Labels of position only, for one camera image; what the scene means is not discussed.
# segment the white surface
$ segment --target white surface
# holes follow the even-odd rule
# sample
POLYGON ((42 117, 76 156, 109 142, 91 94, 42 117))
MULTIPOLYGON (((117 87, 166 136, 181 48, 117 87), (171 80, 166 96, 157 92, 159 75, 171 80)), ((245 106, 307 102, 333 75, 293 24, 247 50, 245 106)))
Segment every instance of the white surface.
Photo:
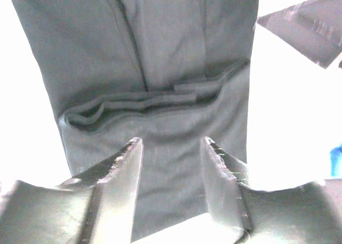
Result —
MULTIPOLYGON (((260 0, 259 15, 302 1, 260 0)), ((0 0, 0 18, 0 120, 5 144, 0 179, 59 184, 69 177, 63 147, 39 67, 10 0, 0 0)), ((329 150, 342 140, 338 71, 319 68, 256 27, 247 144, 256 187, 286 188, 329 174, 329 150), (269 178, 271 186, 266 184, 269 178)))

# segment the white background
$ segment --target white background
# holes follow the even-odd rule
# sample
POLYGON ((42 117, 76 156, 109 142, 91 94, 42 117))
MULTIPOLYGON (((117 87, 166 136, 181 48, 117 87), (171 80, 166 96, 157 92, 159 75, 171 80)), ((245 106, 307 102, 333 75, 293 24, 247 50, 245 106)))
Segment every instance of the white background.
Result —
MULTIPOLYGON (((260 0, 259 15, 303 1, 260 0)), ((11 0, 0 0, 0 19, 0 180, 60 184, 70 177, 63 147, 11 0)), ((256 27, 247 143, 255 188, 287 188, 329 175, 329 151, 342 143, 341 71, 319 68, 256 27)))

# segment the gray fabric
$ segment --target gray fabric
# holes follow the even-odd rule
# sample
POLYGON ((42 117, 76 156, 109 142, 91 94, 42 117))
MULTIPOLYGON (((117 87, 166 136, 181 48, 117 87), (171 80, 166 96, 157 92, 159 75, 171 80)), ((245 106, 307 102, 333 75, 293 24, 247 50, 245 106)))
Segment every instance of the gray fabric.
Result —
POLYGON ((143 138, 132 240, 205 212, 200 138, 246 161, 249 68, 224 71, 251 57, 258 0, 12 1, 72 174, 143 138))

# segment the blue object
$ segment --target blue object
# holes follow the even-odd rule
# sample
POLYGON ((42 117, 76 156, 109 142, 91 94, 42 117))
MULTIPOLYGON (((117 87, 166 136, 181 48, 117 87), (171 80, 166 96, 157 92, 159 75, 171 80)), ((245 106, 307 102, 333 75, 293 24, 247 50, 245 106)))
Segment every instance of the blue object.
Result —
POLYGON ((342 145, 330 152, 331 176, 342 176, 342 145))

